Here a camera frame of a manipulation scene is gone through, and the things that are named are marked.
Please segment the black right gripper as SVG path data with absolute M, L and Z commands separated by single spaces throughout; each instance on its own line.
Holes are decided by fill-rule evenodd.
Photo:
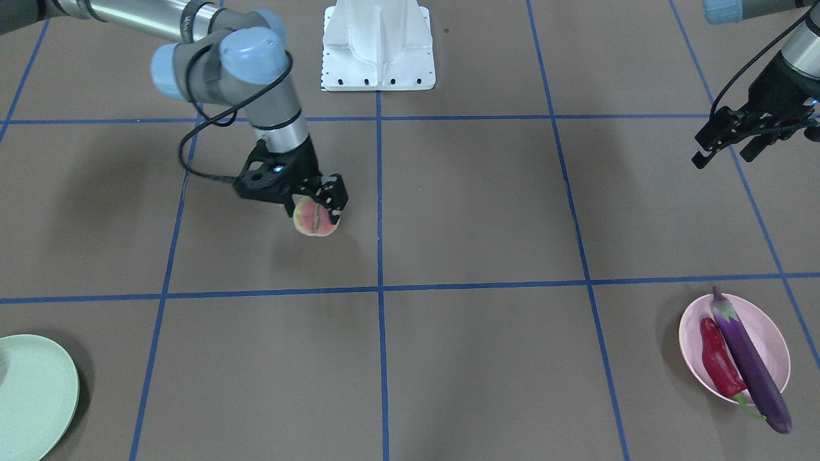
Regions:
M 283 205 L 289 218 L 295 216 L 294 195 L 311 197 L 332 225 L 339 224 L 349 201 L 343 176 L 320 172 L 310 138 L 287 152 L 272 152 L 266 140 L 258 140 L 232 186 L 241 198 Z

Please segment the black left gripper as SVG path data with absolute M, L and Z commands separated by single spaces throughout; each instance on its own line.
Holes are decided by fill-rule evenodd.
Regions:
M 756 78 L 748 100 L 739 109 L 721 107 L 712 113 L 694 139 L 700 146 L 691 163 L 701 170 L 721 150 L 748 139 L 741 157 L 753 161 L 762 150 L 803 132 L 818 142 L 818 78 L 797 70 L 777 53 Z

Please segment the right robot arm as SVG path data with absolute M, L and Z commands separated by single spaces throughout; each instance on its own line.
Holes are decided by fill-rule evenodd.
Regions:
M 283 206 L 308 236 L 336 230 L 349 196 L 342 176 L 320 172 L 293 81 L 287 32 L 275 13 L 236 12 L 214 1 L 3 1 L 2 33 L 59 17 L 118 24 L 164 39 L 151 60 L 156 89 L 196 109 L 224 108 L 203 117 L 179 143 L 177 160 L 188 174 L 229 184 L 240 198 Z M 205 128 L 231 125 L 240 111 L 256 135 L 240 172 L 194 169 L 187 144 Z

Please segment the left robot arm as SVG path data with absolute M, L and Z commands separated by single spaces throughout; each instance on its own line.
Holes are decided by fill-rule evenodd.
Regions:
M 740 144 L 754 161 L 773 144 L 796 134 L 818 141 L 819 37 L 817 1 L 703 1 L 715 26 L 750 27 L 771 17 L 782 28 L 762 44 L 717 92 L 705 125 L 696 133 L 692 163 L 705 168 L 725 149 Z

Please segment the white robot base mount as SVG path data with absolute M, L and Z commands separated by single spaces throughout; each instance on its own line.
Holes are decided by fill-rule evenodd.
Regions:
M 322 90 L 403 92 L 436 86 L 428 8 L 416 1 L 337 1 L 323 18 Z

